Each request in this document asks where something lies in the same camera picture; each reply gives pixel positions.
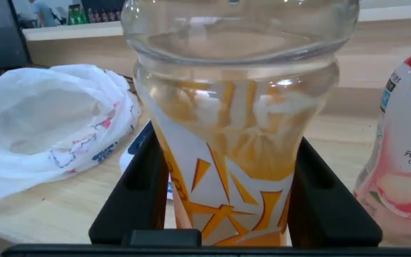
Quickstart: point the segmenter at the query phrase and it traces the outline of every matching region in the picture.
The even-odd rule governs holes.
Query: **orange and white cup design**
[[[176,188],[177,224],[201,231],[204,245],[285,244],[296,154],[323,98],[282,89],[256,81],[138,85]]]

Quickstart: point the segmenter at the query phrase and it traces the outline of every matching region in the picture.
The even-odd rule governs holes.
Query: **bottle on shelf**
[[[107,11],[105,11],[105,10],[103,9],[103,11],[101,12],[101,16],[103,17],[103,22],[108,22]]]
[[[99,11],[95,10],[94,11],[94,19],[96,23],[101,23],[103,22],[103,19],[101,17],[101,14],[99,13]]]
[[[89,23],[96,23],[96,19],[93,14],[93,10],[91,8],[88,8],[88,22]]]

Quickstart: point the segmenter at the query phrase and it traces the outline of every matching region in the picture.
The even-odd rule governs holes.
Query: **printed pattern on bag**
[[[115,147],[117,144],[118,142],[115,142],[111,144],[110,146],[107,146],[104,150],[100,151],[98,154],[93,156],[92,160],[102,162],[105,158],[107,158],[107,156],[111,155],[113,150],[115,150]]]
[[[49,158],[53,159],[59,168],[67,167],[76,160],[77,155],[87,153],[94,142],[96,142],[96,133],[90,134],[80,141],[73,141],[73,146],[70,149],[50,150]]]

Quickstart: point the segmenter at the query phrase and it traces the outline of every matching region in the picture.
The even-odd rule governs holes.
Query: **white shelf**
[[[51,28],[24,29],[27,41],[45,41],[58,39],[85,39],[103,36],[122,36],[120,21],[98,24],[82,24],[73,26],[57,26]]]
[[[411,5],[362,9],[359,17],[359,21],[389,21],[399,19],[411,19]],[[122,36],[123,29],[121,28],[120,21],[113,21],[100,24],[24,29],[23,34],[27,41],[46,41]]]
[[[362,9],[359,21],[389,21],[400,19],[411,19],[411,5]]]

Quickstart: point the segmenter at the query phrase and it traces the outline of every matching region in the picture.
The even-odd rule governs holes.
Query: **white plastic bag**
[[[17,69],[0,77],[0,198],[85,171],[133,130],[126,80],[92,65]]]

